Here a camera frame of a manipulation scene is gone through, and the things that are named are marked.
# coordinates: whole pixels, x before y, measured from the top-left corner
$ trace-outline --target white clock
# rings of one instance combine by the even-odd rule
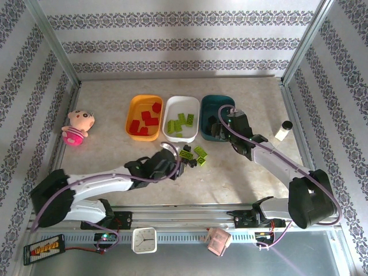
[[[154,253],[157,250],[157,232],[153,227],[134,229],[132,250],[137,254]]]

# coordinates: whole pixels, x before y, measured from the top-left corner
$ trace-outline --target red lego brick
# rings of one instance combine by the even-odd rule
[[[138,132],[138,129],[139,129],[139,120],[133,120],[131,126],[129,127],[129,132],[134,135],[136,132]]]
[[[146,126],[150,125],[159,125],[159,119],[158,118],[150,118],[144,121]]]
[[[149,111],[143,111],[142,112],[142,120],[145,121],[147,119],[150,119],[151,118],[151,114]]]
[[[154,105],[152,105],[152,111],[156,113],[160,113],[161,111],[161,104],[158,102],[155,102]]]
[[[140,136],[148,136],[148,128],[146,127],[141,127],[138,133]]]

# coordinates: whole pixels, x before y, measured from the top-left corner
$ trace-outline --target orange tray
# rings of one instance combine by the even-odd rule
[[[157,102],[161,104],[160,113],[156,113],[152,110],[153,104]],[[135,96],[131,104],[129,106],[128,118],[126,118],[125,131],[127,134],[136,141],[154,141],[159,137],[160,126],[161,126],[161,116],[163,110],[163,100],[159,96],[155,95],[138,95]],[[158,118],[159,125],[146,126],[144,121],[142,120],[141,113],[143,111],[149,111],[151,114],[151,118]],[[139,130],[141,127],[148,128],[148,136],[141,136],[132,134],[129,132],[129,128],[133,120],[139,120]]]

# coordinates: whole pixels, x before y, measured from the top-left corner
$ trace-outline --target circuit board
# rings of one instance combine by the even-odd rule
[[[27,266],[64,252],[64,235],[60,234],[25,246],[23,248],[23,264]]]

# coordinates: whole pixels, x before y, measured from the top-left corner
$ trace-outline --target white tray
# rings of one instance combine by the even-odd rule
[[[165,108],[165,115],[163,117],[162,132],[166,136],[166,139],[170,142],[193,142],[198,134],[198,126],[200,121],[200,102],[194,97],[187,96],[173,96],[168,99]],[[178,114],[184,113],[187,118],[188,114],[193,114],[193,126],[189,128],[186,125],[182,125],[183,131],[179,132],[183,134],[183,137],[176,137],[177,132],[172,134],[167,133],[167,122],[170,120],[177,120]]]

